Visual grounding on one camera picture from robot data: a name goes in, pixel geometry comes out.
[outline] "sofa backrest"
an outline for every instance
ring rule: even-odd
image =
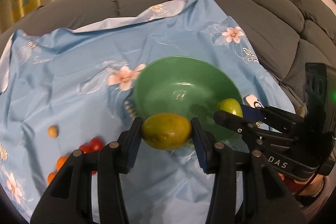
[[[224,1],[220,6],[244,26],[260,63],[291,93],[296,104],[305,101],[306,62],[336,67],[336,16],[321,0],[226,1],[246,4],[245,11],[231,8]],[[246,11],[252,8],[253,15]]]

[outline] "white remote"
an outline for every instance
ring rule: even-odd
[[[253,108],[264,107],[263,104],[253,94],[246,96],[245,101],[250,107],[253,107]],[[258,127],[260,127],[262,122],[257,122],[256,124]]]

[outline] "white flower print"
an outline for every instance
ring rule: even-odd
[[[137,117],[137,112],[129,101],[124,101],[124,106],[132,120]]]
[[[211,41],[215,45],[228,47],[245,63],[259,62],[244,31],[236,25],[236,22],[231,17],[228,17],[221,24],[210,25],[207,30],[210,33]]]
[[[256,57],[247,58],[247,61],[249,61],[249,62],[259,62],[259,60]]]
[[[145,68],[145,64],[138,65],[135,70],[131,70],[128,63],[123,60],[105,61],[103,63],[104,69],[91,78],[81,82],[77,86],[77,94],[90,94],[96,92],[101,87],[119,84],[116,89],[122,91],[129,90],[132,87],[133,80],[136,80],[140,71]]]
[[[44,62],[47,62],[47,61],[50,61],[51,58],[46,58],[46,59],[40,59],[40,56],[36,56],[34,58],[34,64],[40,64],[40,63],[44,63]]]
[[[4,173],[7,176],[7,188],[12,191],[13,198],[15,198],[17,204],[21,204],[21,198],[24,197],[21,186],[15,180],[13,173],[10,175],[6,171]]]
[[[151,11],[153,11],[154,13],[156,13],[156,14],[159,14],[159,13],[163,13],[163,12],[164,12],[163,5],[162,5],[162,4],[153,5],[153,6],[149,7],[149,9],[150,9]]]
[[[240,43],[240,38],[244,36],[244,33],[241,31],[240,27],[235,27],[234,29],[232,27],[228,27],[226,29],[226,32],[222,32],[222,36],[226,37],[226,42],[230,43],[232,40],[236,42],[237,44]]]
[[[16,55],[21,64],[27,62],[27,60],[32,56],[33,51],[41,53],[41,47],[37,42],[28,40],[27,45],[19,48]]]
[[[4,149],[4,147],[0,143],[0,160],[5,162],[7,158],[8,158],[7,151],[6,149]]]
[[[244,51],[247,55],[254,56],[253,52],[250,51],[248,48],[243,48],[243,51]]]
[[[254,53],[248,48],[243,48],[244,53],[246,53],[245,59],[248,62],[259,62],[258,58],[254,55]]]
[[[243,30],[236,26],[228,27],[227,24],[212,24],[208,27],[210,35],[216,37],[215,45],[228,45],[234,41],[236,44],[241,42],[241,37],[246,37]]]
[[[109,77],[108,85],[119,85],[121,90],[129,90],[132,87],[132,80],[135,80],[140,74],[140,70],[145,68],[145,64],[138,65],[135,70],[131,70],[128,66],[123,66],[120,70],[112,69],[113,73]]]

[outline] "green bowl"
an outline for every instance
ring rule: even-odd
[[[134,87],[138,115],[147,119],[161,112],[197,117],[203,128],[225,141],[238,134],[215,124],[217,104],[242,97],[234,83],[222,71],[189,57],[167,57],[150,63],[139,75]]]

